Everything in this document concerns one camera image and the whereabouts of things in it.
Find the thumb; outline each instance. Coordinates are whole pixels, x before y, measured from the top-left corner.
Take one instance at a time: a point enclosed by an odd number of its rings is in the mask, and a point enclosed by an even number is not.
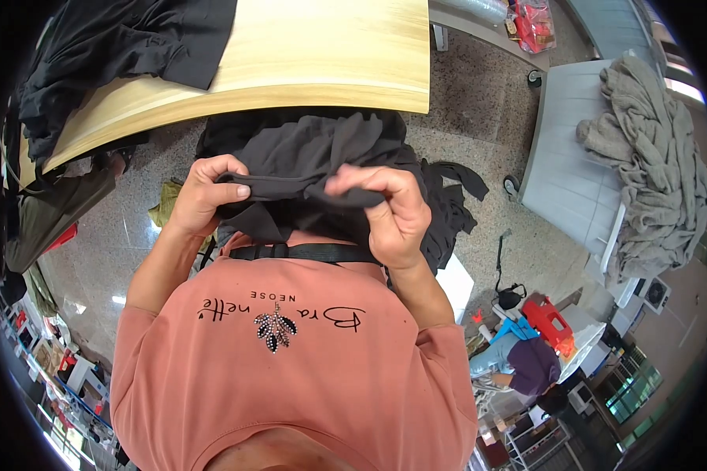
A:
[[[251,188],[245,184],[213,183],[207,185],[207,200],[215,205],[243,201],[251,194]]]
[[[369,221],[369,230],[374,234],[398,234],[400,230],[393,217],[393,211],[386,201],[373,208],[364,208],[364,214]]]

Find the granite floor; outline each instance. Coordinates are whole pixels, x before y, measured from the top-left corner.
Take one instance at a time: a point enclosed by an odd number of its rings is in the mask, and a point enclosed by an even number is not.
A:
[[[558,48],[551,62],[588,60],[591,46],[555,3],[553,18]],[[482,202],[467,198],[479,224],[471,235],[459,234],[455,253],[475,281],[468,312],[481,308],[492,324],[487,314],[504,231],[513,234],[504,243],[502,287],[524,283],[561,300],[582,287],[587,254],[503,189],[505,175],[523,176],[531,146],[539,100],[526,83],[531,67],[464,33],[448,38],[447,52],[432,52],[430,113],[404,114],[407,142],[427,159],[473,168],[490,189]],[[186,177],[203,126],[194,120],[154,130],[115,191],[81,218],[76,238],[40,259],[76,343],[108,368],[128,283],[158,236],[147,210],[158,203],[163,182]],[[464,323],[467,334],[476,332],[469,316]]]

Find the salmon t-shirt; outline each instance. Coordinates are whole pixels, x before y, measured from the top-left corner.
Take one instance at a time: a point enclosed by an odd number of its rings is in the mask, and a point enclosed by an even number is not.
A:
[[[287,427],[359,471],[462,469],[477,431],[462,327],[418,330],[376,265],[341,265],[220,256],[159,315],[123,308],[110,397],[133,463],[201,470]]]

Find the wooden table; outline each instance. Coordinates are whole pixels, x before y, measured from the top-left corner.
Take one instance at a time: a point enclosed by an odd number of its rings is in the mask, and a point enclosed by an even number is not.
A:
[[[280,106],[426,113],[427,0],[243,0],[209,90],[115,79],[68,118],[43,173],[97,146],[181,120]],[[35,179],[22,140],[20,181]]]

